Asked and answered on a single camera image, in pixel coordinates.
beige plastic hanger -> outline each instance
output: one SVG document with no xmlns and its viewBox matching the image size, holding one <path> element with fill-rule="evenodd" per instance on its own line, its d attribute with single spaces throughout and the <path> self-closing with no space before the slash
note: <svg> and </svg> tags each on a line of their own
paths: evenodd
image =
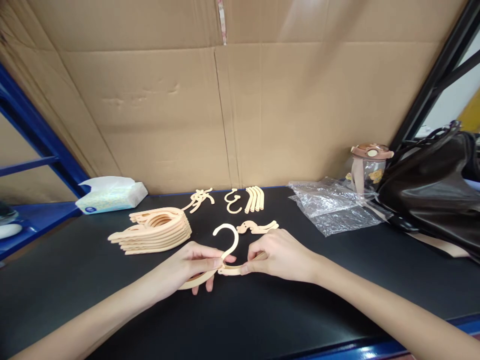
<svg viewBox="0 0 480 360">
<path fill-rule="evenodd" d="M 259 212 L 260 211 L 260 202 L 261 202 L 262 194 L 260 193 L 258 186 L 253 186 L 252 189 L 256 194 L 255 211 Z"/>
<path fill-rule="evenodd" d="M 236 227 L 236 230 L 239 234 L 245 234 L 248 229 L 251 230 L 252 234 L 266 234 L 271 229 L 278 229 L 279 224 L 273 220 L 268 225 L 258 226 L 255 222 L 251 220 L 244 221 L 240 226 Z"/>
<path fill-rule="evenodd" d="M 250 207 L 252 205 L 252 200 L 254 198 L 254 194 L 252 192 L 252 189 L 250 189 L 249 187 L 247 187 L 245 190 L 248 193 L 248 195 L 250 195 L 250 197 L 248 198 L 248 202 L 246 203 L 246 206 L 245 206 L 245 214 L 248 214 L 249 211 L 250 211 Z"/>
<path fill-rule="evenodd" d="M 253 213 L 255 212 L 255 205 L 257 204 L 257 192 L 253 187 L 250 187 L 251 191 L 251 204 L 250 204 L 250 212 Z"/>
<path fill-rule="evenodd" d="M 200 207 L 200 205 L 204 202 L 206 198 L 210 199 L 210 203 L 213 205 L 215 204 L 215 200 L 213 197 L 210 196 L 209 192 L 212 191 L 212 188 L 209 188 L 208 190 L 195 190 L 195 193 L 193 193 L 190 196 L 191 202 L 185 206 L 182 210 L 185 211 L 191 206 L 194 206 L 192 210 L 190 210 L 190 214 L 193 214 L 194 212 L 197 211 L 197 209 Z"/>
<path fill-rule="evenodd" d="M 119 243 L 126 255 L 167 251 L 184 243 L 192 234 L 185 213 L 175 207 L 135 212 L 130 219 L 139 223 L 108 237 L 112 243 Z"/>
<path fill-rule="evenodd" d="M 255 186 L 255 188 L 260 193 L 260 210 L 263 210 L 264 209 L 264 200 L 265 200 L 264 191 L 258 186 Z"/>
<path fill-rule="evenodd" d="M 234 192 L 236 192 L 238 189 L 236 188 L 233 188 L 227 195 L 225 195 L 225 197 L 223 198 L 226 202 L 227 202 L 227 205 L 226 205 L 226 210 L 230 213 L 230 214 L 238 214 L 239 212 L 242 211 L 242 208 L 239 208 L 237 211 L 232 211 L 230 210 L 230 205 L 232 205 L 234 202 L 236 202 L 238 199 L 240 199 L 240 195 L 234 195 L 233 196 L 233 199 L 234 200 L 228 200 L 227 197 L 230 195 L 230 194 L 233 194 Z"/>
<path fill-rule="evenodd" d="M 230 255 L 236 249 L 237 245 L 239 244 L 239 233 L 237 232 L 237 230 L 235 230 L 233 225 L 224 223 L 224 224 L 220 225 L 219 227 L 217 227 L 213 231 L 213 236 L 216 236 L 221 229 L 230 229 L 233 232 L 233 236 L 234 236 L 233 237 L 233 245 L 220 256 L 222 260 L 225 260 L 225 258 L 228 255 Z M 216 272 L 217 272 L 217 270 L 210 270 L 210 271 L 204 272 L 201 275 L 197 275 L 195 277 L 192 277 L 186 283 L 184 283 L 179 288 L 179 290 L 191 289 L 191 288 L 194 288 L 198 285 L 201 285 L 204 282 L 206 282 L 208 279 L 210 279 Z"/>
<path fill-rule="evenodd" d="M 259 253 L 257 256 L 253 258 L 253 260 L 265 260 L 269 256 L 265 251 L 262 251 Z M 240 275 L 240 268 L 242 265 L 239 266 L 230 266 L 230 265 L 224 265 L 223 268 L 218 269 L 218 273 L 222 275 L 228 275 L 228 276 L 235 276 L 235 275 Z"/>
</svg>

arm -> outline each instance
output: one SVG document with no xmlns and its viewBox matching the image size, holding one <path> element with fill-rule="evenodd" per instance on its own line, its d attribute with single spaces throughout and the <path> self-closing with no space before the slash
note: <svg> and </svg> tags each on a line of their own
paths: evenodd
<svg viewBox="0 0 480 360">
<path fill-rule="evenodd" d="M 252 260 L 265 251 L 268 258 Z M 425 309 L 318 255 L 284 229 L 250 245 L 242 275 L 261 272 L 322 286 L 342 297 L 418 360 L 480 359 L 480 342 Z"/>
<path fill-rule="evenodd" d="M 189 278 L 219 269 L 223 251 L 189 242 L 159 266 L 73 318 L 12 359 L 84 359 L 123 325 L 155 303 L 169 297 Z M 225 261 L 232 263 L 229 255 Z M 213 276 L 206 289 L 213 289 Z M 194 295 L 198 287 L 193 288 Z"/>
</svg>

bag handle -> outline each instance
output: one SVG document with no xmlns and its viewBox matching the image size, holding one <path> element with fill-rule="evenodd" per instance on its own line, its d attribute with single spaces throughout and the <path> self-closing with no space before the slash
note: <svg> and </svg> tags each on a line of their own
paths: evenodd
<svg viewBox="0 0 480 360">
<path fill-rule="evenodd" d="M 400 151 L 397 151 L 392 161 L 390 161 L 390 163 L 388 164 L 388 168 L 385 170 L 384 178 L 386 175 L 392 176 L 392 173 L 394 173 L 400 166 L 402 166 L 406 162 L 406 160 L 411 160 L 409 157 L 402 159 L 402 156 L 405 155 L 408 151 L 414 148 L 424 148 L 426 146 L 430 146 L 425 151 L 422 151 L 421 154 L 417 155 L 417 161 L 431 153 L 436 152 L 443 145 L 448 143 L 460 131 L 461 124 L 462 123 L 460 121 L 453 120 L 452 122 L 450 122 L 449 125 L 439 127 L 438 129 L 428 134 L 427 137 L 419 140 L 417 143 L 407 146 Z"/>
</svg>

stack of hangers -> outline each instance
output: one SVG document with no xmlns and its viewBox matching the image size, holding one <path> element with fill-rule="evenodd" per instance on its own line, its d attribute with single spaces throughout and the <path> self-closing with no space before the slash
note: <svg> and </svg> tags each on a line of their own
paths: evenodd
<svg viewBox="0 0 480 360">
<path fill-rule="evenodd" d="M 108 237 L 119 244 L 125 255 L 160 253 L 190 238 L 192 229 L 185 213 L 176 207 L 162 207 L 130 214 L 137 225 Z"/>
</svg>

cardboard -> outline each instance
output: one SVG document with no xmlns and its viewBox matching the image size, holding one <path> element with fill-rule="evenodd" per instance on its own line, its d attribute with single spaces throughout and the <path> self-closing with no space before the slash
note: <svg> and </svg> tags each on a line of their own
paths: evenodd
<svg viewBox="0 0 480 360">
<path fill-rule="evenodd" d="M 4 1 L 0 61 L 92 177 L 285 185 L 390 142 L 464 3 Z"/>
<path fill-rule="evenodd" d="M 15 128 L 0 114 L 0 167 L 38 159 Z M 10 205 L 75 201 L 77 198 L 48 166 L 0 177 L 0 200 Z"/>
<path fill-rule="evenodd" d="M 220 98 L 242 188 L 344 176 L 352 145 L 389 144 L 464 2 L 223 4 Z"/>
</svg>

